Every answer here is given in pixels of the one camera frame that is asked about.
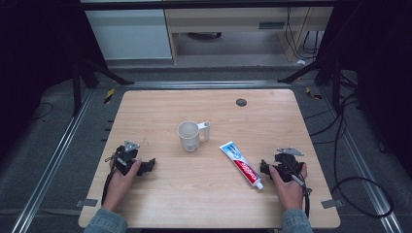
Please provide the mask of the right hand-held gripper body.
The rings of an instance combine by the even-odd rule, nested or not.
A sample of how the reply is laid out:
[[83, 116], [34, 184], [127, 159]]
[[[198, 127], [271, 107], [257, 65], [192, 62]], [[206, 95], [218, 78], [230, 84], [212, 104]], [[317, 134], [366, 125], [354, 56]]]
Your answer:
[[303, 153], [293, 147], [277, 148], [275, 169], [278, 171], [282, 181], [288, 183], [296, 180], [300, 175], [303, 163], [296, 160], [297, 156], [303, 156]]

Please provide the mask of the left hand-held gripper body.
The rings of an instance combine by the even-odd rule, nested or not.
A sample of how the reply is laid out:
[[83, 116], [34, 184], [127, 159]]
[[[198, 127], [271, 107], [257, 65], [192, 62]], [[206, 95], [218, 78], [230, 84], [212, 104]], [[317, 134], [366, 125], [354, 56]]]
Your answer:
[[125, 141], [119, 146], [114, 154], [114, 164], [125, 176], [134, 163], [140, 146], [129, 141]]

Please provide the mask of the toothpaste tube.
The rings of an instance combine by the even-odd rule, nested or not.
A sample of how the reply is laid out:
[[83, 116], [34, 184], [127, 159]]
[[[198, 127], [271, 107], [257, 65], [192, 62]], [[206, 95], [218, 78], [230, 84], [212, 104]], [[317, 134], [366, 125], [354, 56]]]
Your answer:
[[258, 190], [263, 190], [260, 175], [244, 157], [234, 142], [230, 141], [220, 146], [220, 150], [233, 162], [251, 186], [256, 187]]

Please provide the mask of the white cup with handle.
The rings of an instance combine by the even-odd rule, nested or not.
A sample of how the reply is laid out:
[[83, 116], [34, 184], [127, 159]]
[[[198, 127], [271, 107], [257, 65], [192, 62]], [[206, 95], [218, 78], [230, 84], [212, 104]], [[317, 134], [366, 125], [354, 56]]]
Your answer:
[[204, 121], [196, 123], [193, 121], [182, 122], [177, 129], [177, 133], [183, 150], [194, 152], [200, 147], [200, 132], [204, 134], [204, 141], [210, 140], [210, 122]]

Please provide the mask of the person's right hand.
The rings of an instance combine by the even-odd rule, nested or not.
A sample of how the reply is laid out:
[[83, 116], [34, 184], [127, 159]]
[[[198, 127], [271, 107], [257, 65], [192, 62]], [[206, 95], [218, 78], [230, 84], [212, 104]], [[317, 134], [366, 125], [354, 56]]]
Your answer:
[[302, 209], [303, 206], [303, 187], [296, 181], [284, 183], [278, 173], [276, 179], [272, 179], [279, 201], [285, 210]]

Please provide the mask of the person's left hand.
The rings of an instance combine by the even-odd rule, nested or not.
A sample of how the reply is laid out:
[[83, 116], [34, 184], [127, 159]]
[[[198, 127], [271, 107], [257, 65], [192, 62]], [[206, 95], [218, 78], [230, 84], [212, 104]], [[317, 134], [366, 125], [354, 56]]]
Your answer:
[[126, 175], [123, 175], [119, 170], [113, 172], [107, 188], [105, 201], [102, 204], [104, 209], [112, 212], [118, 210], [121, 201], [125, 198], [128, 190], [131, 188], [140, 166], [141, 160], [135, 159]]

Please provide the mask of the grey tape piece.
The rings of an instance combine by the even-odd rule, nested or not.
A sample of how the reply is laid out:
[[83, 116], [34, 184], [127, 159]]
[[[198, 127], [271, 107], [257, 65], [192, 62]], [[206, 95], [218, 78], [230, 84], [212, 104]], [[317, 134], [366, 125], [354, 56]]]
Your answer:
[[78, 199], [77, 202], [75, 203], [75, 206], [78, 208], [88, 206], [88, 207], [95, 207], [97, 204], [96, 199]]
[[321, 204], [322, 204], [324, 209], [340, 208], [340, 207], [344, 206], [344, 203], [339, 199], [324, 200], [324, 201], [321, 202]]

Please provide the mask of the black metal stand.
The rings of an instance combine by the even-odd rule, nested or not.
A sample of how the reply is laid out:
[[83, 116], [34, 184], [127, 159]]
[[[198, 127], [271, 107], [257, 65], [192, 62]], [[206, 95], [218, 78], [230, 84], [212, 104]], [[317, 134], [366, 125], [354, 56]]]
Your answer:
[[109, 79], [122, 85], [133, 84], [132, 81], [121, 78], [120, 76], [111, 72], [108, 68], [104, 68], [103, 66], [100, 66], [89, 59], [76, 61], [72, 66], [74, 117], [80, 112], [82, 108], [81, 81], [84, 81], [87, 88], [95, 88], [98, 85], [98, 80], [95, 77], [94, 72], [101, 73]]
[[315, 79], [316, 85], [325, 85], [329, 80], [332, 80], [332, 94], [331, 102], [332, 107], [340, 112], [341, 102], [340, 102], [340, 85], [342, 77], [341, 63], [337, 56], [323, 56], [317, 58], [311, 64], [303, 67], [297, 72], [291, 74], [290, 76], [279, 80], [279, 83], [292, 83], [301, 76], [309, 73], [310, 71], [317, 70], [318, 75]]

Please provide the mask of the white cabinet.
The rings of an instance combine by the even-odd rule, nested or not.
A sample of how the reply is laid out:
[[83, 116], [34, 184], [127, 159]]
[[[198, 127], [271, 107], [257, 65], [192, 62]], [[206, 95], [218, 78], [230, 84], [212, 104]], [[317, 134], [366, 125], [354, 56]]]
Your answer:
[[163, 10], [86, 11], [106, 60], [172, 57]]

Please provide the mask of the light wooden desk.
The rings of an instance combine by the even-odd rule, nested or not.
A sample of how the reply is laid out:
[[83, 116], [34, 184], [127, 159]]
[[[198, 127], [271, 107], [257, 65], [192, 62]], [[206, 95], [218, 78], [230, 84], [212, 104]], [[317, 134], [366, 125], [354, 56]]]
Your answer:
[[293, 62], [308, 31], [325, 31], [332, 7], [165, 10], [169, 35], [229, 31], [275, 31]]

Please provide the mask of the metal floor rail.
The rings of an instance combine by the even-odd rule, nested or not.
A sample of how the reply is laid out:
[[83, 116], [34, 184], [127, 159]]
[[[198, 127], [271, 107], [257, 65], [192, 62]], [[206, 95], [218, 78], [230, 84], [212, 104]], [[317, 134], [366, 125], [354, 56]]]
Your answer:
[[36, 216], [45, 196], [49, 190], [52, 180], [61, 164], [62, 159], [68, 150], [74, 135], [86, 113], [90, 98], [94, 93], [94, 89], [87, 88], [85, 96], [82, 99], [79, 111], [71, 117], [71, 120], [66, 127], [56, 149], [54, 150], [51, 160], [44, 170], [41, 179], [38, 181], [30, 198], [19, 212], [16, 222], [11, 233], [26, 233], [34, 216]]
[[[376, 182], [374, 175], [371, 173], [368, 165], [364, 161], [359, 147], [356, 145], [350, 130], [347, 128], [345, 122], [345, 106], [348, 100], [350, 100], [353, 95], [349, 94], [341, 102], [340, 112], [337, 112], [332, 107], [330, 90], [326, 90], [324, 87], [320, 88], [320, 92], [326, 99], [326, 104], [331, 110], [331, 115], [338, 122], [337, 131], [333, 139], [333, 177], [335, 185], [332, 189], [332, 193], [338, 192], [342, 199], [357, 212], [364, 216], [378, 219], [386, 233], [404, 233], [395, 213], [395, 203], [388, 191], [380, 184]], [[338, 176], [337, 159], [338, 159], [338, 143], [341, 142], [347, 154], [351, 159], [354, 168], [357, 173], [354, 176], [340, 178]], [[349, 199], [344, 193], [342, 193], [342, 186], [345, 183], [358, 182], [360, 183], [369, 198], [373, 210], [367, 211], [361, 208], [360, 204], [355, 204], [351, 199]]]

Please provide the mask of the metal cross rail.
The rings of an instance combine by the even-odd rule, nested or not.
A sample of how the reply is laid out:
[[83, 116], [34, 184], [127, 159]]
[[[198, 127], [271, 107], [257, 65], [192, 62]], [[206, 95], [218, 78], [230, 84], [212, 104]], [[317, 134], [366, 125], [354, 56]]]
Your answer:
[[288, 88], [288, 83], [277, 81], [177, 81], [177, 82], [135, 82], [126, 86], [139, 90], [163, 89], [256, 89], [256, 88]]

